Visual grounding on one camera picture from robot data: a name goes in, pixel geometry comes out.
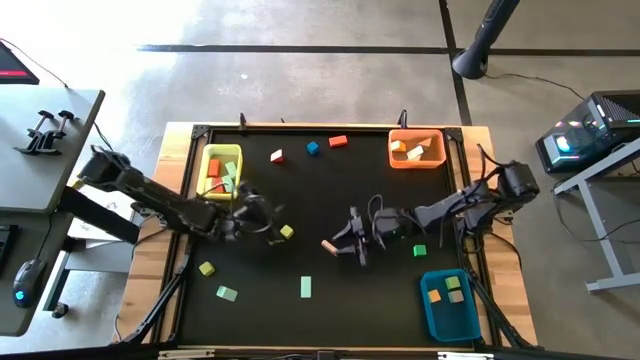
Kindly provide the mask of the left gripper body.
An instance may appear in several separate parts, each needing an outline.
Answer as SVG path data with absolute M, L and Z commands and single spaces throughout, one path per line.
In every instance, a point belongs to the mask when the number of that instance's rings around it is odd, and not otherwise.
M 237 209 L 231 208 L 222 225 L 222 239 L 235 241 L 241 234 L 261 234 L 274 225 L 274 206 L 248 182 L 241 182 L 237 189 Z

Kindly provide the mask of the yellow plastic bin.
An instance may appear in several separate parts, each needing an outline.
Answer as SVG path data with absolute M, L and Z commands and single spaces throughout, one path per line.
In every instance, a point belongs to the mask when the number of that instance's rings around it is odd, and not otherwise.
M 208 177 L 208 163 L 212 158 L 220 161 L 220 173 L 218 177 Z M 237 167 L 237 176 L 234 179 L 235 189 L 232 193 L 214 193 L 212 184 L 214 178 L 222 178 L 227 174 L 225 164 L 234 162 Z M 241 182 L 243 167 L 243 153 L 238 144 L 209 144 L 202 150 L 200 170 L 197 178 L 196 193 L 212 200 L 231 200 L 238 197 L 237 189 Z

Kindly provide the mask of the orange plastic bin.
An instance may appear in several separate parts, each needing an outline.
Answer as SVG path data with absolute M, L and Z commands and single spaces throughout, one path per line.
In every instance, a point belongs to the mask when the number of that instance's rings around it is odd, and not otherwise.
M 420 161 L 408 161 L 406 153 L 418 142 L 432 137 L 432 144 L 425 148 Z M 392 152 L 390 144 L 400 140 L 406 144 L 405 152 Z M 447 160 L 443 132 L 439 129 L 394 129 L 388 134 L 389 164 L 394 169 L 435 169 Z

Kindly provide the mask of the black table mat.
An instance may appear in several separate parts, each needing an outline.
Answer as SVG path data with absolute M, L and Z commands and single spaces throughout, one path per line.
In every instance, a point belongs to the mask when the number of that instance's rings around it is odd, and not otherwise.
M 334 257 L 321 242 L 342 230 L 352 206 L 364 210 L 380 194 L 388 207 L 430 205 L 451 191 L 448 168 L 396 170 L 388 162 L 387 133 L 348 137 L 331 148 L 328 136 L 296 132 L 240 135 L 222 131 L 218 144 L 238 144 L 241 177 L 275 205 L 293 236 L 278 245 L 261 236 L 229 243 L 199 240 L 191 252 L 178 338 L 184 345 L 300 347 L 431 347 L 419 282 L 432 270 L 459 264 L 454 232 L 432 228 L 369 248 L 369 263 Z M 306 145 L 316 142 L 319 154 Z M 282 149 L 284 161 L 272 163 Z M 427 255 L 414 257 L 425 245 Z M 203 262 L 216 271 L 205 277 Z M 300 297 L 300 277 L 312 278 L 312 297 Z M 216 296 L 219 286 L 235 302 Z

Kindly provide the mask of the blue plastic bin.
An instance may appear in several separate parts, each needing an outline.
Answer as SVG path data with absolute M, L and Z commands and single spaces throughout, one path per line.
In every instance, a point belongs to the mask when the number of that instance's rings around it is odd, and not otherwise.
M 447 277 L 457 276 L 460 280 L 464 301 L 451 303 L 445 284 Z M 431 303 L 428 292 L 437 289 L 441 300 Z M 439 342 L 464 342 L 479 339 L 481 329 L 474 295 L 469 279 L 463 269 L 429 271 L 420 279 L 420 291 L 429 334 Z

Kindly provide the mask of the black diagonal support beam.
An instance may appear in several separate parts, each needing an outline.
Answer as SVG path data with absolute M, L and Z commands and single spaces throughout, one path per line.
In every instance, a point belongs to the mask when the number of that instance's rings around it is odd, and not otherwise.
M 71 187 L 64 188 L 57 209 L 69 212 L 74 217 L 105 231 L 119 240 L 130 244 L 135 244 L 138 240 L 138 226 L 129 220 L 125 220 L 117 213 L 100 206 Z

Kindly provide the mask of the white sheet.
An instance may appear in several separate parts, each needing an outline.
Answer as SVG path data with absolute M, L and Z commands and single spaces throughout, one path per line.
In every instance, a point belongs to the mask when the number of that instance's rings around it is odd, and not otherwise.
M 121 192 L 104 192 L 89 186 L 83 186 L 79 192 L 125 220 L 134 219 L 134 210 L 131 207 L 134 200 Z M 68 235 L 90 241 L 118 241 L 118 238 L 93 225 L 89 225 L 79 218 L 73 220 Z

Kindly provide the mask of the black pole stand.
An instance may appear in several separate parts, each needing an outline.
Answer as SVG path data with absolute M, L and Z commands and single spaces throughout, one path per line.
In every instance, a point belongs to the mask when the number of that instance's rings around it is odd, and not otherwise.
M 492 0 L 471 45 L 458 53 L 453 70 L 463 78 L 482 78 L 488 68 L 488 56 L 520 0 Z

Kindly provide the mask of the black screw clamp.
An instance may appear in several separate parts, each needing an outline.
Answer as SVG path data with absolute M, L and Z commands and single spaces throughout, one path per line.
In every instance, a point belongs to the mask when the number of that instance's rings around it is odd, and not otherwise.
M 38 114 L 41 116 L 41 118 L 38 121 L 37 125 L 34 128 L 27 129 L 28 136 L 31 138 L 31 141 L 26 147 L 24 148 L 14 147 L 14 150 L 25 155 L 36 155 L 38 153 L 38 150 L 37 150 L 38 144 L 40 143 L 41 137 L 43 136 L 43 134 L 40 132 L 40 127 L 42 126 L 42 124 L 46 119 L 48 120 L 54 119 L 54 116 L 46 110 L 40 110 Z
M 53 143 L 55 140 L 61 140 L 66 136 L 64 127 L 68 121 L 72 121 L 75 118 L 75 115 L 70 111 L 61 110 L 58 113 L 58 116 L 60 117 L 58 128 L 56 130 L 47 131 L 43 135 L 43 138 L 36 150 L 37 154 L 51 156 L 61 155 L 61 152 L 53 147 Z

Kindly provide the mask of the desktop computer with coloured lights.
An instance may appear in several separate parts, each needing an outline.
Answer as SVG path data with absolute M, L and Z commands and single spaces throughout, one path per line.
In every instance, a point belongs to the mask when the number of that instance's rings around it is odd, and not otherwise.
M 547 173 L 583 170 L 640 137 L 640 90 L 595 91 L 535 143 Z

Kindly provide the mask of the grey desk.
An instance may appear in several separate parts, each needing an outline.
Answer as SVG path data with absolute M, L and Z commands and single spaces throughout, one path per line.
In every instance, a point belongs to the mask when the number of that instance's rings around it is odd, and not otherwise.
M 73 220 L 72 214 L 56 207 L 104 98 L 99 89 L 0 85 L 0 224 L 19 228 L 0 269 L 0 336 L 19 337 L 29 328 Z M 65 122 L 66 136 L 53 144 L 58 156 L 18 151 L 28 145 L 28 130 L 38 123 L 41 132 L 63 123 L 43 119 L 41 110 L 74 115 Z M 20 308 L 14 302 L 13 282 L 19 268 L 34 259 L 45 264 L 41 281 L 30 306 Z

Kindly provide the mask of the grey metal side table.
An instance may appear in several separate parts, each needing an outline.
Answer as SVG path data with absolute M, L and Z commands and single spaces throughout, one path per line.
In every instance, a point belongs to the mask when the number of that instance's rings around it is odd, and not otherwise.
M 628 245 L 640 245 L 640 137 L 615 147 L 611 153 L 584 170 L 553 186 L 554 206 L 559 198 L 579 196 L 611 275 L 588 282 L 590 293 L 640 285 L 640 267 L 628 254 Z

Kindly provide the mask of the black computer mouse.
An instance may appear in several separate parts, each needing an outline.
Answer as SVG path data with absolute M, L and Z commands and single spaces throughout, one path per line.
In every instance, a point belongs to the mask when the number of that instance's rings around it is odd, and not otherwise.
M 22 264 L 16 273 L 13 282 L 13 301 L 18 308 L 29 308 L 35 304 L 46 262 L 40 259 L 31 259 Z

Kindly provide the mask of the black keyboard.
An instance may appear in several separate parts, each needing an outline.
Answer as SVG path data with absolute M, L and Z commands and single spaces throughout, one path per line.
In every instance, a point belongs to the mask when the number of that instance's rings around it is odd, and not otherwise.
M 20 227 L 15 224 L 0 224 L 0 274 L 6 267 L 12 249 L 17 242 Z

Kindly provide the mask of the silver metal bracket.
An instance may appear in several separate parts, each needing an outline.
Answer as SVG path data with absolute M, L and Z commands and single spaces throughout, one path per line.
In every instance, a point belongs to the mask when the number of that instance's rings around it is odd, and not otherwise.
M 437 353 L 438 360 L 494 360 L 494 355 L 489 353 L 475 352 L 449 352 Z
M 215 357 L 214 350 L 178 349 L 160 351 L 158 360 L 200 360 Z

